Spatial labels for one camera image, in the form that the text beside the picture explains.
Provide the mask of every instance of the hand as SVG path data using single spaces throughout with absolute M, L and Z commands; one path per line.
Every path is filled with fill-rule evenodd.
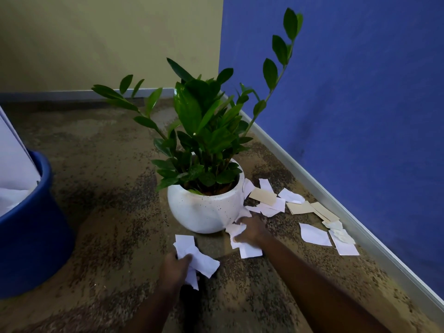
M 193 256 L 191 254 L 186 255 L 182 259 L 177 259 L 176 253 L 170 252 L 167 254 L 160 267 L 158 287 L 172 294 L 178 294 L 185 282 L 188 266 L 192 259 Z
M 246 242 L 258 248 L 261 247 L 261 241 L 271 236 L 269 231 L 265 229 L 265 224 L 258 215 L 253 217 L 243 217 L 240 222 L 247 225 L 247 228 L 233 240 L 235 242 Z

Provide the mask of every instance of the patterned carpet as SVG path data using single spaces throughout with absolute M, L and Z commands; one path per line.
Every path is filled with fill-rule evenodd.
M 48 157 L 54 196 L 77 240 L 51 279 L 0 301 L 0 332 L 117 332 L 155 287 L 174 235 L 191 234 L 171 215 L 166 191 L 154 191 L 159 178 L 150 159 L 162 158 L 154 132 L 133 122 L 131 112 L 102 102 L 3 108 L 28 148 Z M 152 118 L 161 126 L 172 121 L 171 101 L 162 101 Z M 264 145 L 250 144 L 235 159 L 256 186 L 268 178 L 276 191 L 287 187 L 315 201 Z M 298 222 L 323 229 L 316 215 L 289 212 L 267 226 L 393 332 L 440 331 L 361 248 L 359 257 L 341 257 L 333 247 L 305 243 Z M 242 260 L 222 232 L 194 235 L 200 250 L 221 265 L 211 279 L 200 279 L 199 292 L 182 288 L 165 332 L 311 331 L 266 258 Z

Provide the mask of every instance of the person's right arm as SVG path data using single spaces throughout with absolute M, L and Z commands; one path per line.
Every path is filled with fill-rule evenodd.
M 362 306 L 274 238 L 258 216 L 234 238 L 259 247 L 289 288 L 313 332 L 389 332 Z

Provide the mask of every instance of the forearm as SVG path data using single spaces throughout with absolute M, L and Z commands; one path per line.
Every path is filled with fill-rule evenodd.
M 314 332 L 388 332 L 279 240 L 266 235 L 259 243 Z
M 133 318 L 125 326 L 124 333 L 162 332 L 168 314 L 173 309 L 176 295 L 157 288 L 142 302 Z

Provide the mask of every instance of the beige wall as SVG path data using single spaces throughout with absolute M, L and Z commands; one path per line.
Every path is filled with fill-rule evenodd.
M 223 0 L 1 0 L 0 92 L 173 87 L 170 57 L 215 77 Z

